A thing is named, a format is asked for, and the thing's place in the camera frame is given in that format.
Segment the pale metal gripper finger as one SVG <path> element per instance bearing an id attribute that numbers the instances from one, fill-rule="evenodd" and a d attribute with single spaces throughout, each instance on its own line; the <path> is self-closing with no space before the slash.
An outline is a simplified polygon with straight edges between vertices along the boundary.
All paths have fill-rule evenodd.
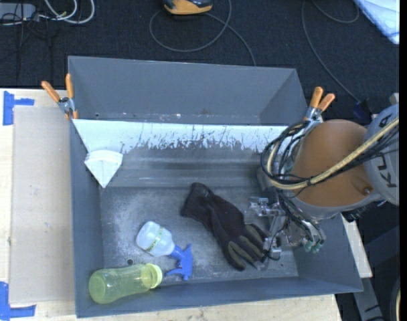
<path id="1" fill-rule="evenodd" d="M 272 262 L 279 261 L 282 255 L 282 247 L 278 243 L 277 235 L 267 237 L 263 243 L 262 257 L 254 263 L 257 270 L 267 268 Z"/>
<path id="2" fill-rule="evenodd" d="M 273 220 L 272 212 L 268 198 L 251 197 L 244 212 L 245 223 L 259 227 L 269 227 Z"/>

